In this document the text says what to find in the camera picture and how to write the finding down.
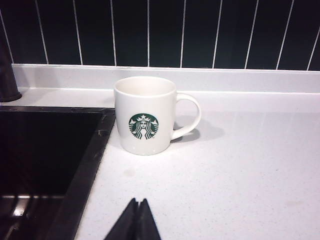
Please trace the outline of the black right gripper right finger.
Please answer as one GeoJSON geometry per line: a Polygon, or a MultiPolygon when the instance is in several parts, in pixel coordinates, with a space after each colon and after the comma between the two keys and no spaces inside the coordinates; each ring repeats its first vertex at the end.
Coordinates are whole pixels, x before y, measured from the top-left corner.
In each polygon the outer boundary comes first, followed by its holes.
{"type": "Polygon", "coordinates": [[[157,225],[146,198],[139,204],[136,219],[137,240],[161,240],[157,225]]]}

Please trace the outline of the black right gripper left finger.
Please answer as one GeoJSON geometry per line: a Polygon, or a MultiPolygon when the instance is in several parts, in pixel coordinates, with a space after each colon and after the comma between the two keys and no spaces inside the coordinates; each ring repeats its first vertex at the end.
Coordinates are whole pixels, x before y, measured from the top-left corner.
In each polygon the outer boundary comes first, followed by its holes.
{"type": "Polygon", "coordinates": [[[104,239],[131,240],[135,231],[137,209],[138,202],[135,198],[132,198],[104,239]]]}

